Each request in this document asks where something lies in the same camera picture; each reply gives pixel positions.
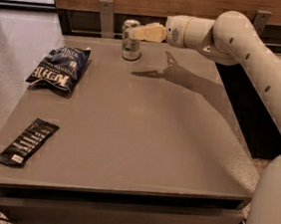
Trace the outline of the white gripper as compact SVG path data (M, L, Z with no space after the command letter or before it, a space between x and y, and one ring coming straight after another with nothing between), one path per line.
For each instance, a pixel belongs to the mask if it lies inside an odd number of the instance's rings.
M145 40L147 42L161 43L166 39L167 43L173 47L184 49L184 34L191 19L191 16L184 15L168 16L165 28L163 25L153 22L128 28L125 33L136 41Z

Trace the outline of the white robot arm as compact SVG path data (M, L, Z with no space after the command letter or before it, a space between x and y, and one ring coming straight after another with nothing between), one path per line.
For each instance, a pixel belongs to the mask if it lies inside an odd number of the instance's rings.
M221 65L241 65L281 134L281 60L241 12L227 11L214 20L169 16L164 25L134 26L127 29L127 35L195 50ZM247 224L281 224L281 154L267 165L257 182Z

